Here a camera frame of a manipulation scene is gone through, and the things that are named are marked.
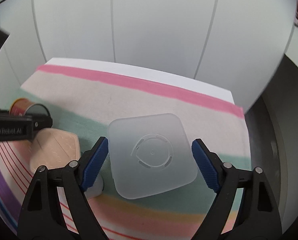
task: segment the translucent square lid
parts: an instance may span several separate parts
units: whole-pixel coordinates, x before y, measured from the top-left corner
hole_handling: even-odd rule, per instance
[[[166,192],[197,176],[185,130],[174,114],[114,120],[108,127],[108,140],[112,177],[124,198]]]

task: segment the cylindrical tin can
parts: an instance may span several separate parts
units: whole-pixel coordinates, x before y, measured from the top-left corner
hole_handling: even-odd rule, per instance
[[[10,107],[11,115],[39,114],[50,116],[49,110],[42,104],[36,104],[27,98],[18,98]]]

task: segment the blue textured rubber pad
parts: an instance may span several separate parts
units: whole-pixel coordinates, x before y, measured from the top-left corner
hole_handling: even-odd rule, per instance
[[[107,155],[108,155],[108,139],[105,138],[101,142],[97,151],[93,154],[88,165],[83,171],[83,181],[80,185],[80,188],[83,191],[86,191],[87,188],[92,187]]]
[[[217,193],[220,190],[217,170],[196,140],[192,142],[191,150],[208,188],[213,189]]]

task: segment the gray floor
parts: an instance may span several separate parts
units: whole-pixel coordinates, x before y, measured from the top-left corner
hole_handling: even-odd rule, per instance
[[[245,114],[249,131],[252,168],[261,167],[277,204],[280,198],[280,160],[276,136],[265,102],[260,97]]]

